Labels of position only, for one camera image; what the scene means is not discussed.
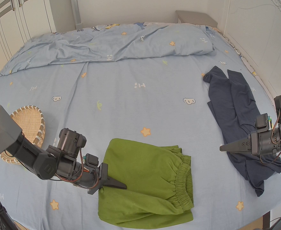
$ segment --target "white wardrobe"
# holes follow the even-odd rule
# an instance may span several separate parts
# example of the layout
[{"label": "white wardrobe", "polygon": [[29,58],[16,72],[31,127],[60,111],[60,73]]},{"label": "white wardrobe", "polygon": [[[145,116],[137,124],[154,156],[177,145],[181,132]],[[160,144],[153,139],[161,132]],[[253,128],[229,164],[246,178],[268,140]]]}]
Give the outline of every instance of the white wardrobe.
[{"label": "white wardrobe", "polygon": [[0,70],[30,38],[71,30],[70,0],[0,0]]}]

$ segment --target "nightstand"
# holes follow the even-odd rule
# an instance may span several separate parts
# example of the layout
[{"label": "nightstand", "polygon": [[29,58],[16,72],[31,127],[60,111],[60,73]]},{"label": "nightstand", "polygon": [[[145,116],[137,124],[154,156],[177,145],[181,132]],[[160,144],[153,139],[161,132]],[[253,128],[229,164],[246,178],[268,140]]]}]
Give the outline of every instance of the nightstand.
[{"label": "nightstand", "polygon": [[176,11],[178,16],[178,23],[190,23],[194,25],[209,25],[217,27],[217,22],[209,17],[206,13],[192,12],[192,11]]}]

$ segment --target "elastic waistband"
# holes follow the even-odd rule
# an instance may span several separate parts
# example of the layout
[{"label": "elastic waistband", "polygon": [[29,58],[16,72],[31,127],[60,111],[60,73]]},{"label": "elastic waistband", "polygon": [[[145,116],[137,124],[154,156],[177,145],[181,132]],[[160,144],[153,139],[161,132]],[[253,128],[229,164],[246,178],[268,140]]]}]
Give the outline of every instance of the elastic waistband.
[{"label": "elastic waistband", "polygon": [[193,199],[193,181],[190,168],[191,157],[182,155],[182,163],[178,166],[174,185],[176,188],[176,197],[184,211],[194,207]]}]

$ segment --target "fitted sheet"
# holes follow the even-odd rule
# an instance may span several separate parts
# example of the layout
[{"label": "fitted sheet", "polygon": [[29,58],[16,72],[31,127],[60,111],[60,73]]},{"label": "fitted sheet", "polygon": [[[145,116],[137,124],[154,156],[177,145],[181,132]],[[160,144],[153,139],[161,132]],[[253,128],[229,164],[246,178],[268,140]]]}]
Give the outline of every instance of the fitted sheet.
[{"label": "fitted sheet", "polygon": [[[164,28],[164,34],[155,33]],[[113,138],[178,145],[192,157],[194,193],[194,220],[179,228],[239,229],[281,202],[281,174],[266,180],[264,194],[257,197],[219,151],[222,133],[207,105],[209,84],[201,76],[214,65],[226,75],[227,69],[241,72],[260,113],[276,120],[263,87],[224,38],[210,27],[184,24],[104,25],[32,39],[0,73],[0,104],[9,114],[25,105],[42,110],[43,149],[57,145],[64,127],[83,134],[82,153],[100,162]],[[120,229],[99,219],[97,193],[40,180],[1,159],[0,200],[29,229]]]}]

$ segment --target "green garment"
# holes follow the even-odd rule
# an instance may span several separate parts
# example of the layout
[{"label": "green garment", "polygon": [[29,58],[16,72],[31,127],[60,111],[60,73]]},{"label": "green garment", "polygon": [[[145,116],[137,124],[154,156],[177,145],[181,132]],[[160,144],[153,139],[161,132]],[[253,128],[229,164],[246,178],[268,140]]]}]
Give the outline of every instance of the green garment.
[{"label": "green garment", "polygon": [[193,220],[190,156],[178,146],[156,147],[123,139],[109,143],[103,162],[127,190],[99,190],[101,220],[125,228],[154,229]]}]

